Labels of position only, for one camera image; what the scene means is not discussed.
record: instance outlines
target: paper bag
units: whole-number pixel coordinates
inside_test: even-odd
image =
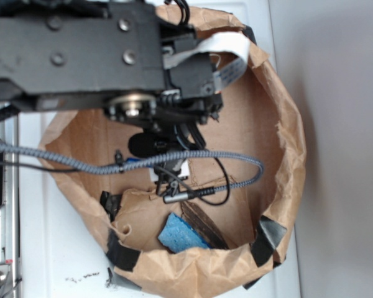
[[[174,23],[180,19],[176,6],[159,7],[157,13]],[[245,29],[231,14],[195,7],[190,22],[202,38]],[[221,55],[222,63],[231,59]],[[255,281],[285,260],[303,191],[306,148],[297,107],[267,59],[268,54],[251,43],[245,75],[223,91],[219,122],[200,127],[209,150],[244,153],[265,164],[262,179],[232,190],[226,205],[197,202],[218,225],[230,250],[191,248],[171,254],[162,247],[156,239],[158,232],[169,213],[180,214],[181,209],[154,195],[155,185],[146,169],[109,176],[52,175],[115,264],[116,274],[143,291],[164,297],[214,297]],[[113,162],[115,149],[130,156],[127,141],[140,131],[111,122],[98,110],[62,112],[48,127],[40,148],[105,165]],[[226,160],[224,165],[236,181],[256,172],[238,162]],[[192,186],[223,183],[212,160],[191,160],[190,169]],[[112,223],[99,203],[101,191],[123,194],[121,210]]]

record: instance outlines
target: wire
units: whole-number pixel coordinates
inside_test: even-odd
[[[165,4],[170,4],[172,0],[165,0]],[[190,17],[191,17],[191,12],[188,3],[186,0],[174,0],[175,4],[180,8],[181,10],[181,20],[178,23],[179,26],[181,25],[188,25]]]
[[[19,286],[19,284],[21,283],[21,281],[22,281],[22,278],[17,279],[17,280],[15,281],[15,285],[14,285],[14,287],[13,287],[12,289],[8,290],[7,292],[5,292],[5,293],[3,294],[3,296],[1,296],[1,298],[6,298],[6,296],[8,296],[9,294],[12,294],[12,293],[13,293],[13,292],[18,288],[18,286]]]
[[[12,163],[12,162],[9,162],[9,161],[0,161],[0,166],[16,166],[16,167],[23,167],[23,168],[31,168],[31,169],[37,169],[39,171],[50,172],[50,173],[74,173],[74,172],[79,172],[78,169],[50,169],[50,168],[44,168],[43,166],[32,165],[30,163]]]
[[[0,121],[4,121],[8,118],[11,118],[12,116],[18,115],[20,110],[16,107],[14,107],[12,104],[9,106],[3,107],[0,109]]]
[[[180,127],[178,127],[177,125],[174,125],[175,137],[177,138],[177,141],[179,142],[179,144],[181,145],[182,148],[184,148],[186,150],[196,150],[196,149],[204,150],[204,148],[198,148],[197,144],[191,143],[182,132],[181,133],[179,132],[179,130],[180,130]],[[220,203],[212,203],[210,201],[207,201],[207,199],[205,199],[202,196],[196,196],[196,197],[198,197],[201,201],[205,202],[206,204],[209,204],[209,205],[212,205],[212,206],[219,206],[219,205],[223,205],[223,204],[227,203],[227,201],[229,200],[229,197],[231,196],[231,182],[229,180],[228,173],[226,172],[225,167],[222,164],[222,162],[218,158],[214,158],[214,160],[217,162],[217,164],[221,168],[221,171],[223,171],[223,174],[224,174],[224,178],[225,178],[225,181],[226,181],[226,185],[225,185],[226,186],[226,197]]]
[[[226,181],[226,184],[225,184],[225,186],[226,186],[226,196],[225,196],[225,199],[223,201],[221,201],[220,203],[213,203],[213,202],[207,201],[207,199],[205,199],[204,197],[198,196],[198,198],[201,201],[203,201],[206,204],[209,204],[211,206],[221,206],[221,205],[224,205],[225,203],[227,203],[227,201],[229,200],[229,197],[231,196],[231,182],[229,180],[228,173],[226,172],[223,163],[220,162],[220,160],[218,158],[215,158],[214,160],[217,162],[217,164],[219,165],[219,167],[221,168],[221,170],[224,173],[224,177],[225,177],[225,181]]]
[[[257,158],[240,154],[240,153],[233,153],[233,152],[226,152],[226,151],[204,151],[204,150],[192,150],[192,151],[175,151],[175,152],[168,152],[166,154],[155,155],[149,158],[139,160],[139,161],[127,161],[121,165],[111,164],[105,166],[95,166],[90,165],[88,163],[84,163],[80,160],[67,157],[65,155],[61,155],[58,153],[50,152],[50,151],[43,151],[34,148],[27,148],[27,147],[18,147],[12,146],[5,143],[0,143],[0,151],[4,153],[15,153],[27,156],[33,156],[36,158],[41,158],[45,160],[54,161],[56,163],[61,163],[63,165],[69,166],[73,169],[77,169],[79,171],[84,171],[89,174],[95,175],[108,175],[108,174],[118,174],[127,171],[132,171],[134,169],[139,168],[148,168],[153,165],[159,165],[161,163],[165,163],[172,160],[184,160],[187,158],[230,158],[234,160],[244,161],[246,163],[250,163],[252,165],[256,165],[258,167],[258,172],[255,176],[251,179],[239,182],[239,183],[232,183],[229,187],[231,189],[240,188],[248,186],[258,179],[261,178],[264,172],[264,165],[261,161]],[[214,188],[216,192],[225,191],[227,187],[218,186]]]

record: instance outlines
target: ribbon cable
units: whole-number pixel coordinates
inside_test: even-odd
[[[197,53],[232,53],[237,56],[235,60],[213,73],[216,91],[223,90],[226,86],[239,79],[247,68],[249,58],[250,40],[243,34],[236,32],[220,32],[200,42],[199,45],[189,51],[174,55],[163,56],[163,64],[166,70],[176,67],[189,57]]]

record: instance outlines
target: blue sponge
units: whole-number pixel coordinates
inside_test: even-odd
[[[174,253],[191,247],[211,248],[186,221],[174,213],[168,216],[166,226],[158,239]]]

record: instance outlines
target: gray wall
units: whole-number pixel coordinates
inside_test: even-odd
[[[308,146],[302,297],[373,297],[373,0],[269,0]]]

